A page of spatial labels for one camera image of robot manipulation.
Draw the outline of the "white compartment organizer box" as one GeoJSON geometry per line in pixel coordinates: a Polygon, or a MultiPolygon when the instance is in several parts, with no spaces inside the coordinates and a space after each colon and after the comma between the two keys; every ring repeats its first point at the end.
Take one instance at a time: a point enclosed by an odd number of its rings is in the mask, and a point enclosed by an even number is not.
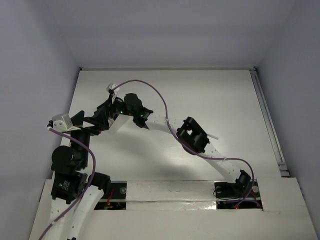
{"type": "Polygon", "coordinates": [[[129,119],[129,116],[120,114],[116,117],[116,119],[108,120],[109,129],[107,132],[110,135],[114,135],[129,119]]]}

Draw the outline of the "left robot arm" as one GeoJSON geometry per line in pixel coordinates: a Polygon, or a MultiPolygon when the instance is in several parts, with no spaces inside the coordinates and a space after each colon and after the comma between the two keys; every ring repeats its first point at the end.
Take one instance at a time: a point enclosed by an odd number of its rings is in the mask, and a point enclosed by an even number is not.
{"type": "Polygon", "coordinates": [[[90,150],[90,137],[101,130],[84,127],[86,120],[81,110],[73,117],[58,114],[48,122],[50,132],[70,142],[51,155],[51,210],[41,240],[80,240],[97,203],[112,192],[110,176],[96,172],[97,161],[90,150]]]}

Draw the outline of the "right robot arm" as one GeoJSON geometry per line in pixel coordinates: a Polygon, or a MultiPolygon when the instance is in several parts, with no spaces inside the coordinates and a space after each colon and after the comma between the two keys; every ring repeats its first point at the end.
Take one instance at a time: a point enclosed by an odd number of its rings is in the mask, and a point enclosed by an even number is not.
{"type": "Polygon", "coordinates": [[[128,93],[124,99],[110,96],[96,108],[92,121],[100,130],[115,130],[121,123],[116,123],[120,116],[132,117],[132,121],[140,128],[157,130],[173,134],[188,153],[200,156],[217,170],[230,183],[230,190],[235,196],[242,196],[249,189],[251,176],[225,159],[212,145],[209,135],[188,116],[186,119],[167,119],[165,116],[155,115],[143,106],[135,93],[128,93]]]}

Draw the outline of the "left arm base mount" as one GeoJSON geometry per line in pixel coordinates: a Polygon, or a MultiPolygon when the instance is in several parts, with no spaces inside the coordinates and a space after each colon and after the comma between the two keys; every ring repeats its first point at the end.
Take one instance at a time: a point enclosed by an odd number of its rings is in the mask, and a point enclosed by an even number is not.
{"type": "Polygon", "coordinates": [[[112,181],[109,195],[104,195],[96,204],[94,210],[125,210],[127,201],[127,182],[112,181]]]}

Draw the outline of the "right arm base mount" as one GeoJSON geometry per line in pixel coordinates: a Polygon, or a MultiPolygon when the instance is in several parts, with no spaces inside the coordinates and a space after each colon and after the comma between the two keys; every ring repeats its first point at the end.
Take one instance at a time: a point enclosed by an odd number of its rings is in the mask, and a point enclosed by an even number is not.
{"type": "Polygon", "coordinates": [[[215,182],[213,196],[218,210],[263,209],[258,182],[244,170],[240,171],[235,183],[215,182]]]}

